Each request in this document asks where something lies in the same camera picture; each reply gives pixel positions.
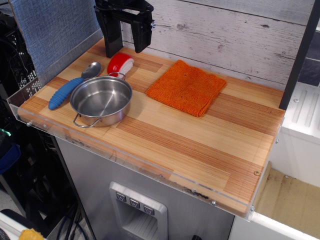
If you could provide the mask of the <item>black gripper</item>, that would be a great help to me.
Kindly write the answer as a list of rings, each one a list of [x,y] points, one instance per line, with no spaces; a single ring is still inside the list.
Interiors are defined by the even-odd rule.
[[[154,7],[146,0],[96,0],[94,11],[107,45],[118,39],[118,20],[132,20],[134,49],[141,53],[151,44]]]

